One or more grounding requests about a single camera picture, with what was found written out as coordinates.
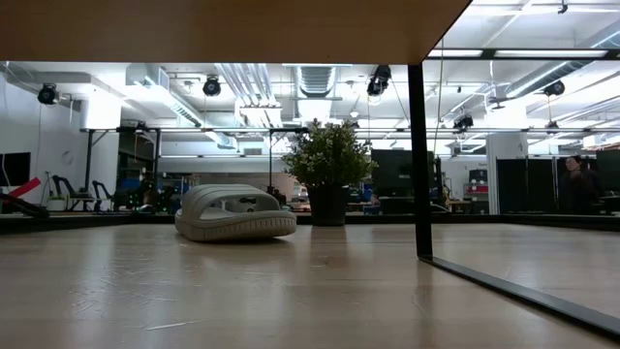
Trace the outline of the person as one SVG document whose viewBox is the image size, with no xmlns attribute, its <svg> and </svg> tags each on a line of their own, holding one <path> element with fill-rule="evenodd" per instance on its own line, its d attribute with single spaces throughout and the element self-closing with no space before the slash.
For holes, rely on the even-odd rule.
<svg viewBox="0 0 620 349">
<path fill-rule="evenodd" d="M 579 155 L 566 159 L 567 172 L 562 179 L 562 189 L 569 212 L 583 215 L 597 214 L 603 189 L 595 172 L 582 166 Z"/>
</svg>

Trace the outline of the black background rig frame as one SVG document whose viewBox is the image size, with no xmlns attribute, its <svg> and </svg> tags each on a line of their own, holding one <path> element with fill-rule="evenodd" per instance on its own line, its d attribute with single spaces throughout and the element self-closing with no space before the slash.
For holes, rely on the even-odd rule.
<svg viewBox="0 0 620 349">
<path fill-rule="evenodd" d="M 280 128 L 227 128 L 227 127 L 206 127 L 206 128 L 161 128 L 161 127 L 116 127 L 116 128 L 99 128 L 99 129 L 91 129 L 91 128 L 82 128 L 82 133 L 87 134 L 87 147 L 86 147 L 86 160 L 85 160 L 85 171 L 84 171 L 84 187 L 88 188 L 91 184 L 90 174 L 91 174 L 91 163 L 93 158 L 93 147 L 96 143 L 102 140 L 109 133 L 131 133 L 133 135 L 146 135 L 147 133 L 154 133 L 156 135 L 156 139 L 153 141 L 154 143 L 154 155 L 152 159 L 152 173 L 153 178 L 157 179 L 157 173 L 159 172 L 159 160 L 161 158 L 166 159 L 218 159 L 218 158 L 233 158 L 233 159 L 245 159 L 245 158 L 260 158 L 260 155 L 245 155 L 240 152 L 236 154 L 192 154 L 192 155 L 163 155 L 161 152 L 161 146 L 163 144 L 162 135 L 166 134 L 206 134 L 208 132 L 211 133 L 230 133 L 230 134 L 267 134 L 268 140 L 268 184 L 267 191 L 272 192 L 273 189 L 273 167 L 272 161 L 273 157 L 273 135 L 275 133 L 281 133 L 285 135 L 287 133 L 295 133 L 295 134 L 303 134 L 307 133 L 308 129 L 306 127 L 280 127 Z"/>
</svg>

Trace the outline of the black room divider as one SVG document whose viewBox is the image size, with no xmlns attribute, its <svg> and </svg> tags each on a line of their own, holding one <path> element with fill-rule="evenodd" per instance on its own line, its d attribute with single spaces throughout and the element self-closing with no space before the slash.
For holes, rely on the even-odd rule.
<svg viewBox="0 0 620 349">
<path fill-rule="evenodd" d="M 496 178 L 499 212 L 575 214 L 569 212 L 562 189 L 568 157 L 498 159 Z M 595 172 L 588 160 L 581 159 L 583 167 Z"/>
</svg>

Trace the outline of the black cabinet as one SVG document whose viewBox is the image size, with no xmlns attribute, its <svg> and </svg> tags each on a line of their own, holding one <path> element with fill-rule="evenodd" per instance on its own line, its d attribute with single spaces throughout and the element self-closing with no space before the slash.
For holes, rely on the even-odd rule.
<svg viewBox="0 0 620 349">
<path fill-rule="evenodd" d="M 415 176 L 422 171 L 421 159 L 411 150 L 373 149 L 372 190 L 382 215 L 413 214 L 416 208 Z"/>
</svg>

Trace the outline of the black wall monitor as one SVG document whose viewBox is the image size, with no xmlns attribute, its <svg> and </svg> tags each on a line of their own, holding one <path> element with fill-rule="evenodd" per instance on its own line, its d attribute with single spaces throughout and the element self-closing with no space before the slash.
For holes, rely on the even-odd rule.
<svg viewBox="0 0 620 349">
<path fill-rule="evenodd" d="M 0 186 L 20 186 L 30 180 L 31 153 L 0 154 Z"/>
</svg>

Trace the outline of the black angled bar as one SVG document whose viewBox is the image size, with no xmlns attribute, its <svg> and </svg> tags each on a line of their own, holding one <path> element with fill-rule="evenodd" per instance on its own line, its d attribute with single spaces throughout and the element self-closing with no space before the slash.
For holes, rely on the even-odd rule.
<svg viewBox="0 0 620 349">
<path fill-rule="evenodd" d="M 8 194 L 0 193 L 0 201 L 33 218 L 47 219 L 50 217 L 49 211 L 46 208 L 30 204 Z"/>
</svg>

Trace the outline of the black overhead light beam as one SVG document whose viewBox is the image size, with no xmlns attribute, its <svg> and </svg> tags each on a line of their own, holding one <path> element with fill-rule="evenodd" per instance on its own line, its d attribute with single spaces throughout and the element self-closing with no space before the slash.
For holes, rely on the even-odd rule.
<svg viewBox="0 0 620 349">
<path fill-rule="evenodd" d="M 499 49 L 440 48 L 433 49 L 426 60 L 550 60 L 550 61 L 613 61 L 620 60 L 620 48 L 570 49 Z"/>
</svg>

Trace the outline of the silver air duct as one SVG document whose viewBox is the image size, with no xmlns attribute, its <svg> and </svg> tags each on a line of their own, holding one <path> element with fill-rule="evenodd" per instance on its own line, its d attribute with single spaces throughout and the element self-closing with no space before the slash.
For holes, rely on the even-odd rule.
<svg viewBox="0 0 620 349">
<path fill-rule="evenodd" d="M 333 66 L 301 66 L 294 69 L 300 92 L 308 98 L 328 96 L 336 81 L 337 68 Z"/>
</svg>

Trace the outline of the red bar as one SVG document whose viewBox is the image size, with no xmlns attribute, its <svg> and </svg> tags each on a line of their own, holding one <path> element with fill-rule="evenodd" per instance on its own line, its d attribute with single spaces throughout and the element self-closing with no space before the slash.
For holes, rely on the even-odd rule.
<svg viewBox="0 0 620 349">
<path fill-rule="evenodd" d="M 12 189 L 8 194 L 0 193 L 0 203 L 3 205 L 14 204 L 14 205 L 23 205 L 26 202 L 21 199 L 21 197 L 37 187 L 41 185 L 41 181 L 34 177 L 24 184 L 18 186 L 15 189 Z"/>
</svg>

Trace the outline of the green potted plant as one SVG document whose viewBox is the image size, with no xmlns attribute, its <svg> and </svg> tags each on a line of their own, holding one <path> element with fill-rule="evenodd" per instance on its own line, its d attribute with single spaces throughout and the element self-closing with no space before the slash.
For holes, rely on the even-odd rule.
<svg viewBox="0 0 620 349">
<path fill-rule="evenodd" d="M 315 120 L 307 132 L 294 136 L 282 161 L 285 172 L 307 189 L 315 226 L 345 224 L 348 188 L 362 183 L 377 167 L 370 151 L 371 143 L 357 139 L 357 125 L 350 120 Z"/>
</svg>

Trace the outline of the grey slide sandal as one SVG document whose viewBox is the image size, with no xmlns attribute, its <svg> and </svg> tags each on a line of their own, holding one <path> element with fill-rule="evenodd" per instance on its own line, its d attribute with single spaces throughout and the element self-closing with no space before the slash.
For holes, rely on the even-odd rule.
<svg viewBox="0 0 620 349">
<path fill-rule="evenodd" d="M 296 215 L 247 184 L 202 184 L 186 192 L 175 229 L 191 241 L 278 238 L 296 230 Z"/>
</svg>

